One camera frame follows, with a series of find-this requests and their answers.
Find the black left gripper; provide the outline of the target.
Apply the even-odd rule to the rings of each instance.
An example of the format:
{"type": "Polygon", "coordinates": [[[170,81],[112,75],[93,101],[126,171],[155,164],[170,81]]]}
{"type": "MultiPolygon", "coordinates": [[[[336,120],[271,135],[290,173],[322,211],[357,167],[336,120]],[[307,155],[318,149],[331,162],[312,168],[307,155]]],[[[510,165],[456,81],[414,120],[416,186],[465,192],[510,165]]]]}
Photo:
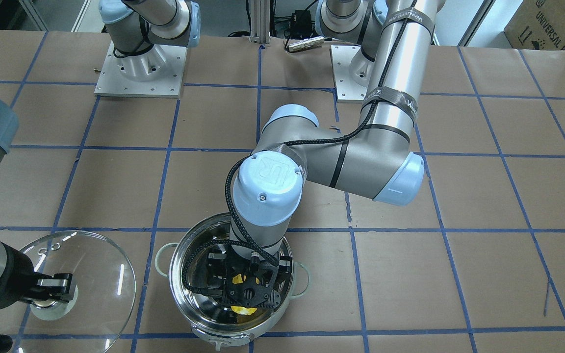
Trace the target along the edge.
{"type": "Polygon", "coordinates": [[[278,265],[247,260],[233,249],[211,250],[206,258],[206,295],[226,306],[278,308],[283,302],[281,289],[290,279],[292,257],[277,254],[278,265]]]}

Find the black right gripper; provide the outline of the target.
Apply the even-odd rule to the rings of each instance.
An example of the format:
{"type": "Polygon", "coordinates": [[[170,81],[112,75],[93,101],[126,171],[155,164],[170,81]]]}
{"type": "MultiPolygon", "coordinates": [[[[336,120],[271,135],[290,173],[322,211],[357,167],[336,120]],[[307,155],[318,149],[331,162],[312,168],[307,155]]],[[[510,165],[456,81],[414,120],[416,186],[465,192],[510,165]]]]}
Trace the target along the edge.
{"type": "Polygon", "coordinates": [[[18,250],[7,250],[6,266],[0,277],[0,310],[22,299],[27,304],[70,303],[77,299],[76,293],[70,294],[76,288],[72,273],[56,273],[53,277],[42,279],[39,277],[27,255],[18,250]],[[28,294],[36,284],[45,293],[28,294]]]}

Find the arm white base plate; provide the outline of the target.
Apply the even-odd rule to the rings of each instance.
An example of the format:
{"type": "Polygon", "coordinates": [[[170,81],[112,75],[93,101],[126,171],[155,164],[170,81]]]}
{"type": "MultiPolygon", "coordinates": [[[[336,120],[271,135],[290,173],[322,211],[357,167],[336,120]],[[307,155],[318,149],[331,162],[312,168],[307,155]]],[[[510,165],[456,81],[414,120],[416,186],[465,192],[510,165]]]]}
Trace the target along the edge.
{"type": "Polygon", "coordinates": [[[188,49],[155,45],[148,53],[117,58],[110,43],[94,93],[121,98],[179,98],[188,49]]]}
{"type": "Polygon", "coordinates": [[[341,44],[331,46],[331,58],[337,101],[365,100],[374,62],[364,56],[361,46],[341,44]]]}

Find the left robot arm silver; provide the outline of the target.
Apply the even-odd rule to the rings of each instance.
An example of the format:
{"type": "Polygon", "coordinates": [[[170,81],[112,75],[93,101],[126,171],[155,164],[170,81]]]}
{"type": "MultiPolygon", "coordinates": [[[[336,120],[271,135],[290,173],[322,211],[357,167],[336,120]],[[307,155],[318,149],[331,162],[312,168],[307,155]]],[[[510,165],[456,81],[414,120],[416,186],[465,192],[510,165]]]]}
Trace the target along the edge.
{"type": "Polygon", "coordinates": [[[410,151],[422,75],[441,0],[390,0],[379,29],[360,121],[348,134],[321,129],[302,105],[276,109],[257,146],[224,187],[229,236],[180,255],[182,291],[222,306],[276,308],[292,273],[278,252],[307,181],[374,201],[407,205],[421,187],[421,156],[410,151]]]}

